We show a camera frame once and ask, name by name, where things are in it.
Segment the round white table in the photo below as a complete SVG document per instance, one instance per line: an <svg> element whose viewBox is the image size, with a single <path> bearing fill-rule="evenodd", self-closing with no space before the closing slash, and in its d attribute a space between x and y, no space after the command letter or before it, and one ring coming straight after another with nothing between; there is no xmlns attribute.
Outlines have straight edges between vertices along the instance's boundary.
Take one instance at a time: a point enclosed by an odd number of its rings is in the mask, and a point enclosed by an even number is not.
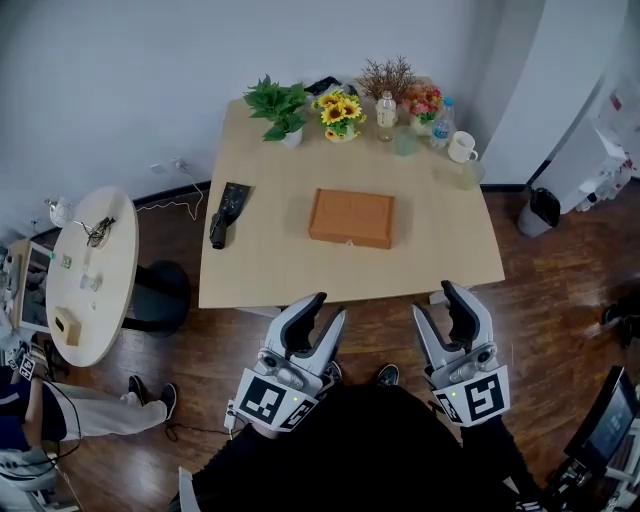
<svg viewBox="0 0 640 512"><path fill-rule="evenodd" d="M47 278L47 320L53 326L56 307L66 308L80 324L77 346L64 343L56 329L51 337L60 355L74 366L100 361L115 343L120 329L135 329L165 337L184 322L190 303L189 281L173 262L138 266L138 217L127 195L116 187L89 194L76 207L74 219L95 226L113 217L106 243L88 247L79 224L67 224L54 248ZM65 256L70 268L62 266ZM82 276L98 277L97 291L81 289ZM133 305L135 319L127 318Z"/></svg>

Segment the flower pot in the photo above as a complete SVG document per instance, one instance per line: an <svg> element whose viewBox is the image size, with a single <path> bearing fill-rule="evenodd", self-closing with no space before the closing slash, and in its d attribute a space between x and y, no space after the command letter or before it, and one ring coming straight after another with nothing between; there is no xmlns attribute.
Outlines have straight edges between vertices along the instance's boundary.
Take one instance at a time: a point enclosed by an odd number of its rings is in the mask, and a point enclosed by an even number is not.
<svg viewBox="0 0 640 512"><path fill-rule="evenodd" d="M331 130L331 127L328 126L327 129L324 131L324 136L327 139L329 139L331 142L338 144L340 142L349 142L350 140L355 139L358 136L358 134L353 129L353 125L349 125L347 126L347 134L343 138L340 138L340 136L335 134L335 132Z"/></svg>
<svg viewBox="0 0 640 512"><path fill-rule="evenodd" d="M433 132L433 123L435 120L423 123L418 116L411 116L411 128L417 135L431 135Z"/></svg>
<svg viewBox="0 0 640 512"><path fill-rule="evenodd" d="M302 127L297 132L287 133L282 139L282 143L289 149L298 147L302 142Z"/></svg>

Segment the blue shirt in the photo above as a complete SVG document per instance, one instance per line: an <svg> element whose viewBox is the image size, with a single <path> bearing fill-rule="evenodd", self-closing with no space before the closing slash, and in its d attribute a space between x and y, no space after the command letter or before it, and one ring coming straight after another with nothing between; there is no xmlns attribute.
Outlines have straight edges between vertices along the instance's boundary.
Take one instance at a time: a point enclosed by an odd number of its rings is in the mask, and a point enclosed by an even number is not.
<svg viewBox="0 0 640 512"><path fill-rule="evenodd" d="M18 384L0 385L0 450L29 451L22 432L24 416L29 406L31 383L20 379ZM67 436L58 400L49 387L42 386L42 440L57 443Z"/></svg>

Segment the sneaker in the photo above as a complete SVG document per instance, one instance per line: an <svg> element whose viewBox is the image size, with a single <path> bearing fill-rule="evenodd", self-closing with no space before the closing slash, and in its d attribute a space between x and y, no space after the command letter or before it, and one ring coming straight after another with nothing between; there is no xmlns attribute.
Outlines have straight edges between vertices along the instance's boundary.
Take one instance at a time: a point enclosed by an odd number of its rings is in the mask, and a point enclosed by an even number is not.
<svg viewBox="0 0 640 512"><path fill-rule="evenodd" d="M164 402L164 405L167 406L166 421L171 418L173 410L176 408L176 404L178 403L178 391L176 390L175 385L170 382L165 384L162 394L160 395L160 401Z"/></svg>
<svg viewBox="0 0 640 512"><path fill-rule="evenodd" d="M331 361L327 367L324 369L323 377L328 377L330 380L333 380L334 384L342 384L342 370L340 366L335 361Z"/></svg>
<svg viewBox="0 0 640 512"><path fill-rule="evenodd" d="M602 325L610 324L616 318L620 318L620 313L618 313L617 304L614 304L613 306L609 306L602 312Z"/></svg>
<svg viewBox="0 0 640 512"><path fill-rule="evenodd" d="M144 384L142 383L140 377L138 377L137 375L129 377L129 393L131 392L136 394L142 406L147 403L147 401L144 399Z"/></svg>
<svg viewBox="0 0 640 512"><path fill-rule="evenodd" d="M398 367L395 364L388 364L378 372L376 385L388 388L390 386L397 386L399 381L400 370L398 370Z"/></svg>

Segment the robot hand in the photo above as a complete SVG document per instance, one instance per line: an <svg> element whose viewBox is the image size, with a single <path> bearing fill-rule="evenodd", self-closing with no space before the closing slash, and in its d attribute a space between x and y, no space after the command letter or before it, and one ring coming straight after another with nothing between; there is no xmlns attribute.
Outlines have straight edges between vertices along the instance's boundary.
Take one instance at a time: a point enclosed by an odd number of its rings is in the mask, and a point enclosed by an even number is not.
<svg viewBox="0 0 640 512"><path fill-rule="evenodd" d="M20 371L25 379L31 380L34 376L44 378L49 373L49 364L44 351L35 343L21 341L17 349L12 349L7 354L7 362L12 370Z"/></svg>
<svg viewBox="0 0 640 512"><path fill-rule="evenodd" d="M471 427L507 411L507 367L496 359L491 316L476 297L461 286L442 281L453 327L446 343L429 313L413 305L421 348L427 357L425 378L449 419Z"/></svg>
<svg viewBox="0 0 640 512"><path fill-rule="evenodd" d="M338 351L347 317L339 308L312 347L309 334L326 298L326 293L310 295L273 319L257 363L244 370L238 393L229 401L225 427L233 429L241 415L270 430L290 432L318 403L329 387L322 374Z"/></svg>

